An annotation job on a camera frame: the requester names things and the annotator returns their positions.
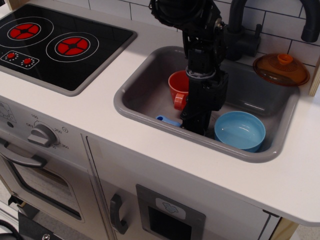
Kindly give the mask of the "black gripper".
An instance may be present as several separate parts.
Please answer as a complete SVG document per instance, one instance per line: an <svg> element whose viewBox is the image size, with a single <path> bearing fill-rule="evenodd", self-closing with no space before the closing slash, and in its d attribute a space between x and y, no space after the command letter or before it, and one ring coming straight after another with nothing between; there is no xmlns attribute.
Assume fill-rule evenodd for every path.
<svg viewBox="0 0 320 240"><path fill-rule="evenodd" d="M187 68L185 72L188 96L180 115L181 127L204 136L210 124L211 111L219 111L226 101L229 75L220 69L199 73Z"/></svg>

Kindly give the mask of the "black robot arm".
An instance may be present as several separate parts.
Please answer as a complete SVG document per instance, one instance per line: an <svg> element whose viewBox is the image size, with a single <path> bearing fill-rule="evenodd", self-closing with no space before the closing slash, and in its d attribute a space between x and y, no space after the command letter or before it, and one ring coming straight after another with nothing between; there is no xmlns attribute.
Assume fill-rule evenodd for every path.
<svg viewBox="0 0 320 240"><path fill-rule="evenodd" d="M149 8L161 24L182 31L189 79L182 128L204 135L212 112L225 103L229 82L220 69L227 50L221 12L212 0L152 0Z"/></svg>

